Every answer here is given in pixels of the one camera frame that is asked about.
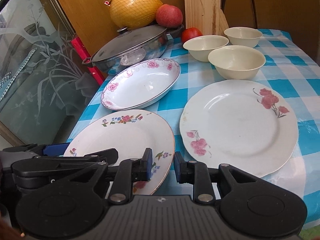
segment pot handle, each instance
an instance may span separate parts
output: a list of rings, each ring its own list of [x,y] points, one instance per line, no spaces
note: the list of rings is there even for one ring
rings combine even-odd
[[[91,57],[86,57],[83,61],[82,61],[82,65],[85,65],[87,67],[93,67],[92,61],[91,61]]]
[[[166,34],[167,36],[169,36],[170,34],[171,37],[175,39],[181,36],[183,29],[184,29],[184,25],[181,24],[178,28],[167,29]]]

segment lid knob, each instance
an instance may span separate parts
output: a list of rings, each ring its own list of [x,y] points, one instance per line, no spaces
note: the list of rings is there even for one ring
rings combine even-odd
[[[124,33],[126,33],[127,31],[128,31],[128,27],[127,27],[127,26],[122,27],[122,28],[120,28],[119,30],[117,30],[117,32],[118,32],[119,34],[124,34]]]

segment cream bowl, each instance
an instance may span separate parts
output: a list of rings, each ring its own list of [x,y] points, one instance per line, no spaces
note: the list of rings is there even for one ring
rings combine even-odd
[[[250,80],[266,63],[260,51],[239,45],[215,49],[210,52],[208,59],[225,79]]]
[[[204,35],[186,41],[183,47],[189,51],[196,60],[208,62],[208,55],[217,48],[226,46],[229,40],[219,35]]]
[[[233,27],[226,29],[224,34],[228,36],[228,39],[233,45],[242,45],[250,48],[257,46],[262,32],[257,29],[248,27]]]

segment pot lid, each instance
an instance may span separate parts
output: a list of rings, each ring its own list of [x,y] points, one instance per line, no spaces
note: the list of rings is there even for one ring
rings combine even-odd
[[[139,45],[160,36],[166,31],[166,29],[167,28],[160,25],[151,25],[133,31],[128,31],[127,27],[123,27],[117,30],[119,33],[118,37],[109,41],[95,53],[92,58],[92,62],[109,59],[122,54],[127,50],[138,47]]]

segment glass panel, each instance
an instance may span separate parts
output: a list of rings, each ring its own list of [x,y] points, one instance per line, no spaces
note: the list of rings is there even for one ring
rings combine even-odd
[[[10,0],[0,12],[0,121],[24,143],[64,142],[98,89],[45,8]]]

